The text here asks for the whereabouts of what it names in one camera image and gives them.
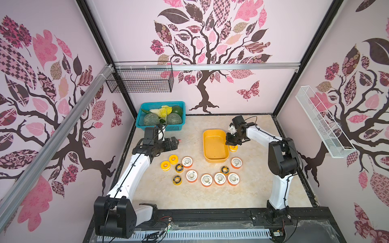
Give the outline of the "yellow plastic storage box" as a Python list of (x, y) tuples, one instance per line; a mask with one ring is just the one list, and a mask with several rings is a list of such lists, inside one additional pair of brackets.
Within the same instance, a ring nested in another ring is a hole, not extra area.
[(204, 157), (208, 163), (224, 163), (229, 158), (226, 136), (226, 132), (220, 129), (210, 129), (203, 133)]

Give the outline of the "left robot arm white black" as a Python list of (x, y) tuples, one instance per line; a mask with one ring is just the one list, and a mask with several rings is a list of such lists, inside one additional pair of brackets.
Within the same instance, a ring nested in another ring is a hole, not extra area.
[(144, 137), (132, 150), (128, 167), (106, 196), (99, 196), (94, 203), (95, 234), (102, 237), (128, 239), (136, 227), (157, 222), (155, 204), (133, 204), (135, 191), (153, 159), (163, 152), (176, 150), (175, 137), (165, 138), (163, 125), (148, 127)]

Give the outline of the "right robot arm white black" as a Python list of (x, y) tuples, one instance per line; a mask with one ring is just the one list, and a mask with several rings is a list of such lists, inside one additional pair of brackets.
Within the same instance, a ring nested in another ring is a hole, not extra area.
[(273, 135), (254, 122), (247, 123), (240, 115), (232, 119), (226, 140), (226, 145), (242, 145), (252, 140), (268, 148), (267, 164), (274, 178), (266, 209), (272, 214), (286, 214), (291, 181), (300, 167), (293, 139)]

